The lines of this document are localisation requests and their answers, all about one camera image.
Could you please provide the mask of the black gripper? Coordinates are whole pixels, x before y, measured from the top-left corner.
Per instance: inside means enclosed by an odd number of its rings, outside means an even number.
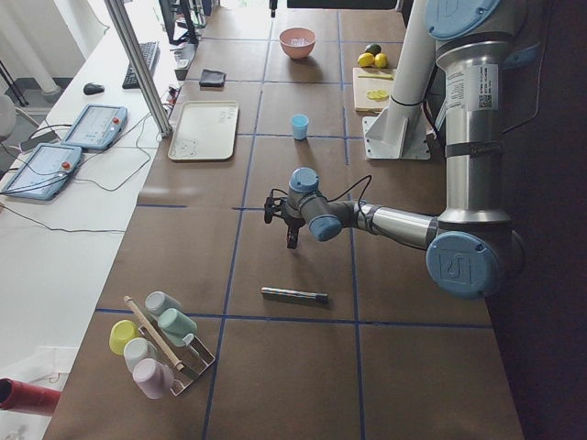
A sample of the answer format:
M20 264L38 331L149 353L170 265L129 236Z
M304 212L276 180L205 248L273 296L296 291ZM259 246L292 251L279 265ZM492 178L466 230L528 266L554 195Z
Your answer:
M293 217L286 213L281 214L282 220L288 225L287 230L287 247L289 249L297 249L299 229L305 225L303 218Z

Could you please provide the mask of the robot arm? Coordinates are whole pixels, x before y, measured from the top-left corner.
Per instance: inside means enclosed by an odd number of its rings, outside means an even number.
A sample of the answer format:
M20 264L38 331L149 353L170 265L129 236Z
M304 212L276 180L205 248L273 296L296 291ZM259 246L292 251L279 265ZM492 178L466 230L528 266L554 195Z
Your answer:
M361 199L330 201L317 173L296 169L288 193L268 198L267 219L287 224L295 248L307 226L319 241L354 227L426 253L435 284L464 299L490 296L523 267L520 236L502 207L501 73L516 65L524 1L417 1L413 4L389 104L364 119L370 159L411 159L422 152L413 133L434 69L445 74L447 201L427 216Z

